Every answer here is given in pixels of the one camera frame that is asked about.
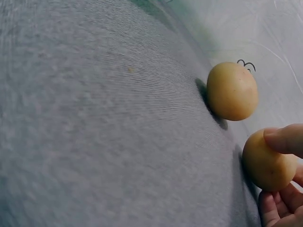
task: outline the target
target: black mark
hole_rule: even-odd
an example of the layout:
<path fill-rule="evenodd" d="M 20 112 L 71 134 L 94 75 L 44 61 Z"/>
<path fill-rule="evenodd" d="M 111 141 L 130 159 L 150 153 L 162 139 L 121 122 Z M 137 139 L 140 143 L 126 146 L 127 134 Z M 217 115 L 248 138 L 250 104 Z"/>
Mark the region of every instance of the black mark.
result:
<path fill-rule="evenodd" d="M 254 66 L 253 63 L 251 63 L 251 62 L 245 63 L 245 61 L 242 60 L 242 59 L 240 59 L 240 60 L 237 61 L 238 64 L 239 64 L 239 62 L 243 62 L 243 66 L 244 66 L 244 67 L 247 66 L 247 65 L 251 65 L 251 66 L 254 68 L 254 71 L 256 71 L 256 67 Z"/>

